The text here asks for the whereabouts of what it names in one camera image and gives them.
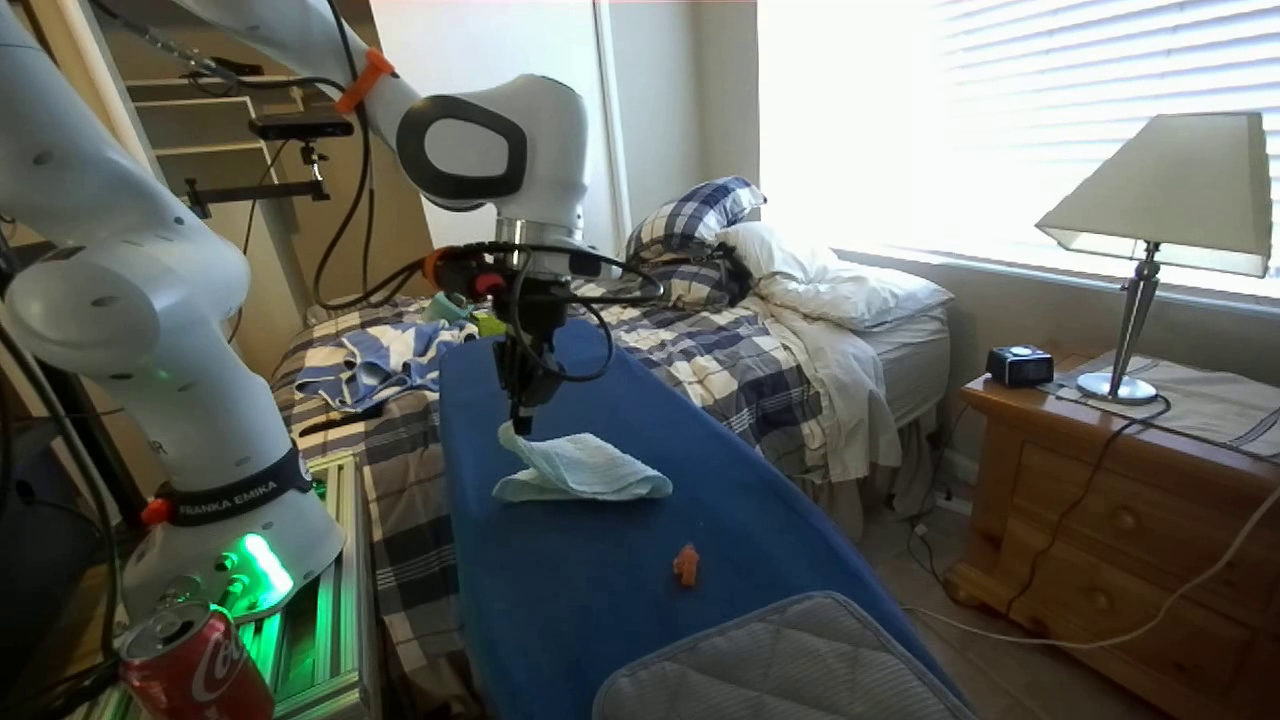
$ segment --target table lamp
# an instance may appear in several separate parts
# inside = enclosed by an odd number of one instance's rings
[[[1111,367],[1077,389],[1121,405],[1160,394],[1129,377],[1160,264],[1264,275],[1273,256],[1269,137],[1260,112],[1153,116],[1038,230],[1073,252],[1137,256]]]

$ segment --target ironing board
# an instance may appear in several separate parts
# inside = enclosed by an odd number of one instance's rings
[[[596,363],[600,331],[568,323],[557,357]],[[538,439],[596,432],[672,479],[669,500],[634,503],[498,500],[517,458],[498,439],[510,402],[491,344],[447,354],[442,373],[466,642],[498,716],[589,716],[618,669],[800,594],[850,595],[945,676],[840,530],[640,362],[618,354],[600,379],[564,386],[533,426]],[[672,580],[683,543],[701,554],[696,589]]]

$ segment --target wooden nightstand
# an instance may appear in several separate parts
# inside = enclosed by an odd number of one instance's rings
[[[1039,389],[974,379],[963,402],[987,432],[953,594],[1056,642],[1149,623],[1280,484],[1277,463],[1179,432],[1111,439],[1124,417]],[[1153,634],[1069,653],[1174,716],[1277,716],[1280,507]]]

